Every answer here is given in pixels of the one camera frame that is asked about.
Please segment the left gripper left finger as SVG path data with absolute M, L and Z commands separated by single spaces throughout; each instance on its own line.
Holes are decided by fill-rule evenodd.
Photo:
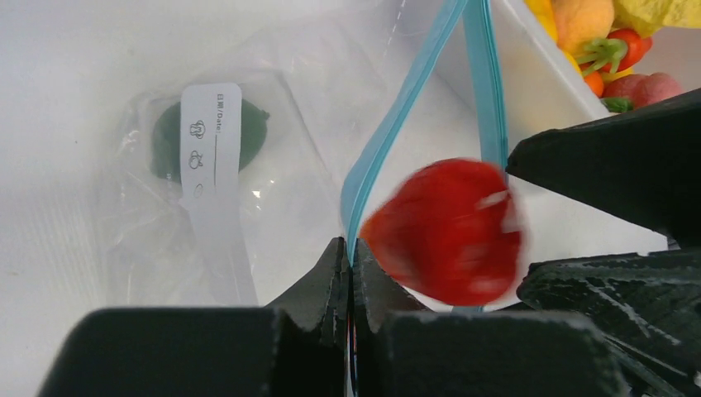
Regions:
M 346 241 L 335 237 L 312 269 L 266 306 L 283 310 L 304 341 L 343 349 L 349 288 Z

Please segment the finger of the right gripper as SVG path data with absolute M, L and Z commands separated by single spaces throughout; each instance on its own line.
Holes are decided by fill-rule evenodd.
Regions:
M 682 247 L 700 245 L 700 91 L 516 145 L 506 171 Z
M 535 263 L 517 296 L 588 317 L 641 392 L 700 394 L 698 249 Z

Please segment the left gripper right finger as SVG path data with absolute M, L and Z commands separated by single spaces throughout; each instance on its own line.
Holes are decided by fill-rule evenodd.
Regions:
M 408 345 L 421 341 L 417 312 L 428 307 L 393 280 L 380 266 L 369 245 L 356 243 L 353 264 L 355 349 L 363 350 L 381 332 L 389 320 L 389 337 L 394 343 Z

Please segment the clear zip top bag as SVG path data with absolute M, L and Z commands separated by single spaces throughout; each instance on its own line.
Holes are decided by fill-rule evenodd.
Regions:
M 270 114 L 239 170 L 241 103 Z M 180 102 L 181 183 L 151 171 L 156 121 Z M 341 396 L 343 349 L 266 305 L 414 170 L 504 165 L 506 112 L 486 1 L 348 1 L 266 28 L 128 106 L 99 188 L 107 303 L 164 351 L 152 396 Z

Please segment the dark green avocado toy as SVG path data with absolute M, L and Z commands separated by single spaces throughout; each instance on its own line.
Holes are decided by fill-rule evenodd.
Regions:
M 258 155 L 267 137 L 270 114 L 243 99 L 241 103 L 241 153 L 239 170 Z M 156 121 L 152 136 L 151 171 L 160 178 L 181 183 L 180 174 L 180 102 L 170 106 Z

